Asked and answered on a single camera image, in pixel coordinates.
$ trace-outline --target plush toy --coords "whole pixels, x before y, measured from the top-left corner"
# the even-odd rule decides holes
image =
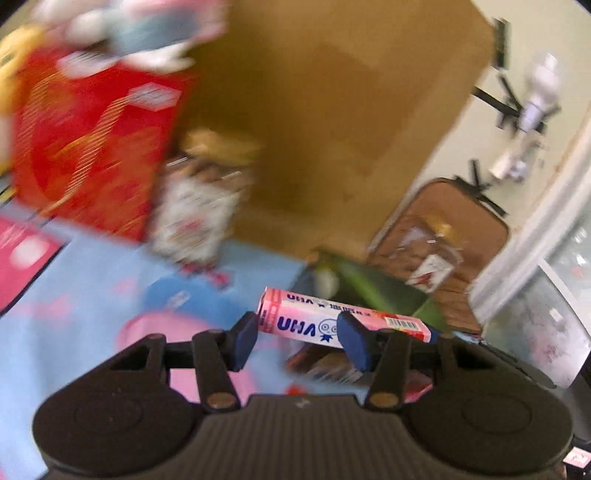
[[[0,41],[0,174],[9,166],[11,157],[12,117],[18,88],[17,73],[29,54],[43,39],[43,29],[26,25]]]
[[[222,0],[42,0],[35,18],[78,48],[109,40],[137,69],[174,72],[195,45],[223,32]]]

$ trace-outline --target jar with yellow lid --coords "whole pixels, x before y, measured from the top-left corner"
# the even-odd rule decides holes
[[[246,135],[188,132],[183,155],[166,167],[150,244],[154,252],[196,268],[212,268],[239,201],[252,183],[260,150]]]
[[[386,254],[391,266],[388,271],[431,293],[462,263],[461,248],[462,240],[441,215],[413,217],[396,249]]]

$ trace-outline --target white stuffed toy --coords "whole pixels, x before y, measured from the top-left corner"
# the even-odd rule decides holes
[[[77,48],[110,40],[113,54],[140,70],[188,68],[197,43],[224,32],[222,0],[42,0],[35,19]]]

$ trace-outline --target yellow plush toy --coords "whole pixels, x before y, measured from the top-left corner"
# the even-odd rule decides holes
[[[17,73],[43,41],[43,32],[36,25],[25,25],[0,41],[0,175],[10,165]]]

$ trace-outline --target barcode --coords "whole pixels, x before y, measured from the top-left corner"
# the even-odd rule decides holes
[[[393,319],[392,317],[385,317],[386,323],[389,327],[392,328],[406,328],[407,330],[415,330],[416,332],[420,332],[420,328],[414,322],[409,322],[408,320],[400,320],[400,319]]]

